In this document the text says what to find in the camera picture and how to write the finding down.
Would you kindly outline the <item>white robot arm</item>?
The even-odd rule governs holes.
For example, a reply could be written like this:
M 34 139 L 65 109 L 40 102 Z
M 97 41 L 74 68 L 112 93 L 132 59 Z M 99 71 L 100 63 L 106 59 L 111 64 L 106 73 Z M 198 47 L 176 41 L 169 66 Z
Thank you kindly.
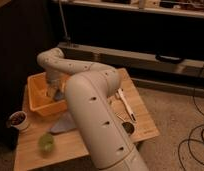
M 37 56 L 50 86 L 66 73 L 64 96 L 95 167 L 99 171 L 149 171 L 108 103 L 121 85 L 118 71 L 106 64 L 67 59 L 59 48 Z

